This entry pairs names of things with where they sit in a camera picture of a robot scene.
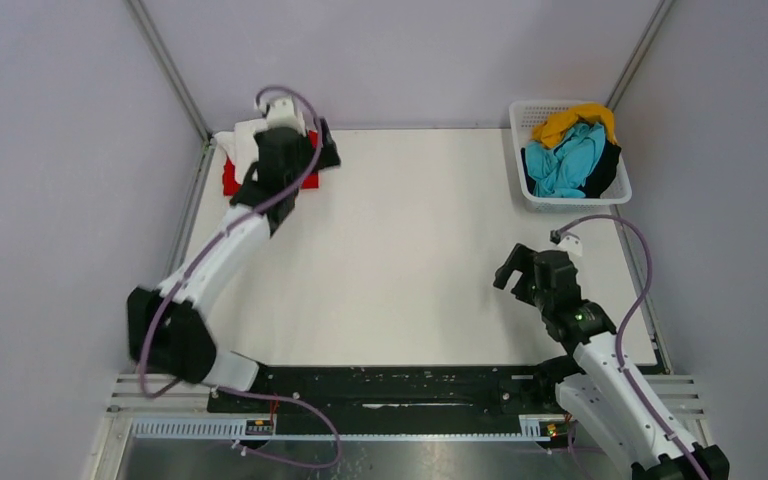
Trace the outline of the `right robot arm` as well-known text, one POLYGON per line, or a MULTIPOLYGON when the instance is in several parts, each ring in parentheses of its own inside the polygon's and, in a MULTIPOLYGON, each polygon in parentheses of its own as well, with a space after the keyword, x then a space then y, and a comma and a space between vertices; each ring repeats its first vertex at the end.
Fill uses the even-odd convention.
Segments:
POLYGON ((669 411, 618 346, 604 309, 583 298, 577 269, 560 250, 513 247, 493 285, 520 277, 514 297, 535 307, 565 353, 538 365, 530 394, 543 410, 572 415, 629 479, 726 479, 730 462, 702 445, 669 411))

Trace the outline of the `white t shirt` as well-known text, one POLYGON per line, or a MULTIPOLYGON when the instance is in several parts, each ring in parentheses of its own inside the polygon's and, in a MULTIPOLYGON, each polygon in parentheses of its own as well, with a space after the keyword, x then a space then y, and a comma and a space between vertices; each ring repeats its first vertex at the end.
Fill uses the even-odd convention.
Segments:
POLYGON ((231 131, 220 131, 214 135, 234 167, 234 179, 241 184, 252 163, 258 159, 259 149, 254 135, 267 129, 265 119, 237 122, 231 131))

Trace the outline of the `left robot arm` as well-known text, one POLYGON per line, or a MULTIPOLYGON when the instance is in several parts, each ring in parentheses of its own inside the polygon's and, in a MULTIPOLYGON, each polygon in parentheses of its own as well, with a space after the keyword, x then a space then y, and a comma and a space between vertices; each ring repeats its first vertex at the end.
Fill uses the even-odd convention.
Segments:
POLYGON ((202 249, 156 287, 136 287, 126 302, 129 353, 140 375, 232 389, 248 411, 267 404, 271 387, 258 376, 259 362, 218 346, 208 315, 294 210, 304 179, 341 163, 323 117, 306 132, 270 126, 254 140, 257 158, 202 249))

